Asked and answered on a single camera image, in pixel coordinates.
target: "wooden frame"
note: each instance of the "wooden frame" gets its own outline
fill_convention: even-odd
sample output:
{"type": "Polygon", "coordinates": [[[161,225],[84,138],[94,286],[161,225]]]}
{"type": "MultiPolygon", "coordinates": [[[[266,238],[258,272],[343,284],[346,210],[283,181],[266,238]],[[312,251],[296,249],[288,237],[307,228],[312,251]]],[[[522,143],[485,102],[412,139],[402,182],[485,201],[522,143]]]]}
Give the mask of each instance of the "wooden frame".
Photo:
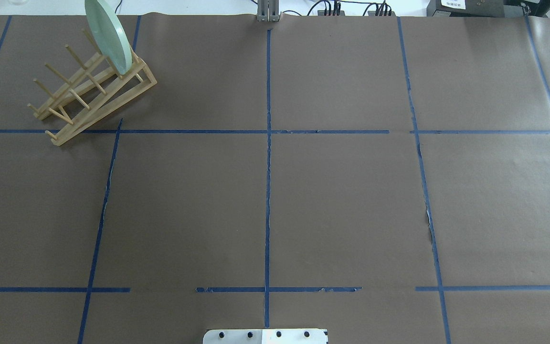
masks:
{"type": "Polygon", "coordinates": [[[48,100],[44,104],[37,108],[31,104],[28,104],[33,110],[33,114],[39,120],[44,120],[50,115],[55,115],[67,124],[58,133],[54,134],[46,130],[45,133],[50,136],[51,141],[56,146],[61,146],[72,137],[75,137],[82,131],[86,130],[89,126],[92,126],[105,116],[109,115],[113,111],[116,111],[122,105],[133,100],[147,89],[157,84],[157,80],[154,78],[150,68],[144,60],[140,59],[137,54],[131,49],[133,55],[133,63],[131,68],[126,74],[121,75],[109,58],[99,50],[94,39],[86,30],[83,30],[86,37],[93,45],[96,53],[90,57],[85,63],[78,57],[78,55],[68,45],[65,46],[67,51],[72,55],[74,60],[80,65],[78,72],[74,73],[71,78],[66,78],[63,74],[57,71],[54,67],[46,64],[46,68],[50,69],[56,76],[63,80],[63,85],[57,89],[54,93],[50,92],[39,80],[33,79],[33,81],[48,94],[48,100]],[[109,67],[102,72],[93,76],[92,72],[103,62],[107,61],[109,67]],[[143,71],[147,78],[142,78],[139,72],[143,71]],[[111,81],[106,86],[102,84],[116,75],[116,79],[111,81]],[[133,78],[139,80],[139,84],[133,88],[124,92],[123,94],[116,96],[116,93],[124,87],[133,78]],[[82,95],[91,89],[97,88],[100,94],[96,96],[89,103],[82,99],[82,95]],[[84,108],[73,118],[71,118],[65,111],[65,105],[71,102],[77,101],[84,108]]]}

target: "white background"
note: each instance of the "white background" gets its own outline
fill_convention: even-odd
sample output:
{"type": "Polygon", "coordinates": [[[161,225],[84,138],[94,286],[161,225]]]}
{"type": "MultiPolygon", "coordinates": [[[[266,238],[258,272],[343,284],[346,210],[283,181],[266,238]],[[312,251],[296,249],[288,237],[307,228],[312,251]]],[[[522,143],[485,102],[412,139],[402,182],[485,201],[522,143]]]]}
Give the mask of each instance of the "white background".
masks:
{"type": "MultiPolygon", "coordinates": [[[[116,8],[119,0],[107,0],[107,2],[116,8]]],[[[428,2],[429,0],[388,0],[388,4],[399,16],[423,17],[428,2]]],[[[306,15],[313,4],[312,0],[280,0],[279,7],[280,11],[295,10],[306,15]]],[[[346,15],[362,15],[365,8],[366,5],[362,4],[342,4],[346,15]]],[[[323,4],[319,4],[316,9],[323,9],[323,4]]],[[[123,0],[118,14],[139,15],[152,11],[180,15],[256,14],[257,6],[250,0],[123,0]]],[[[83,15],[84,13],[84,0],[28,0],[24,5],[12,5],[8,0],[0,0],[0,15],[83,15]]]]}

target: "white bracket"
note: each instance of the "white bracket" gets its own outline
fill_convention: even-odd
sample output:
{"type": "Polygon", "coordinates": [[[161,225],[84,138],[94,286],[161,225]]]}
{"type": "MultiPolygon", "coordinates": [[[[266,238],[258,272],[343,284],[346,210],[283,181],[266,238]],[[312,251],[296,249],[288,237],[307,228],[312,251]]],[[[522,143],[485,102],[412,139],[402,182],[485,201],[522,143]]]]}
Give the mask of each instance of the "white bracket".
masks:
{"type": "Polygon", "coordinates": [[[203,344],[328,344],[323,329],[209,330],[203,344]]]}
{"type": "Polygon", "coordinates": [[[279,0],[257,0],[259,22],[279,22],[279,0]]]}

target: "light green plate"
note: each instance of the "light green plate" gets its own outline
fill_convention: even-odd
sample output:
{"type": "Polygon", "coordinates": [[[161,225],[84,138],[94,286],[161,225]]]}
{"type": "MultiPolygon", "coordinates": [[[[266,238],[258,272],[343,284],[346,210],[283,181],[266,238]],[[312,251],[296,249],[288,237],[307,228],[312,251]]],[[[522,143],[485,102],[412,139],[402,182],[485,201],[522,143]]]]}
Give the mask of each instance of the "light green plate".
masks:
{"type": "Polygon", "coordinates": [[[101,52],[109,57],[120,74],[131,68],[131,45],[114,10],[105,0],[85,0],[86,18],[101,52]]]}

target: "plate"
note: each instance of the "plate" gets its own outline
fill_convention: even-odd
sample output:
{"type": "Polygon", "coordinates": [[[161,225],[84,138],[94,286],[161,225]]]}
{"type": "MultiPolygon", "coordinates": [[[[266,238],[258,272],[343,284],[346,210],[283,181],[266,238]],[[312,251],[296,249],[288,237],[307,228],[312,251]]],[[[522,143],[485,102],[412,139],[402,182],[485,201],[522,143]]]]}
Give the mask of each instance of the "plate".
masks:
{"type": "Polygon", "coordinates": [[[85,0],[85,9],[96,45],[120,74],[126,74],[133,63],[131,45],[116,13],[105,0],[85,0]]]}

